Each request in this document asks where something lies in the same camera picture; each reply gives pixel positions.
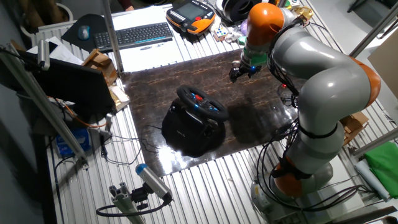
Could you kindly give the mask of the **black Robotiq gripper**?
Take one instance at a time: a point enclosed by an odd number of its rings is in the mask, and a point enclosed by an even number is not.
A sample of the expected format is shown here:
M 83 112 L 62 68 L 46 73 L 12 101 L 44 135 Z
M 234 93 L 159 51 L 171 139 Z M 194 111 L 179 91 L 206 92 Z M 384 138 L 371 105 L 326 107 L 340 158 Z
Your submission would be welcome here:
M 258 66 L 247 65 L 245 63 L 241 63 L 240 60 L 234 60 L 232 61 L 231 64 L 232 64 L 232 69 L 229 72 L 229 79 L 233 83 L 235 83 L 240 76 L 243 76 L 245 74 L 247 74 L 248 77 L 251 78 L 253 75 L 258 73 L 262 68 L 261 65 Z

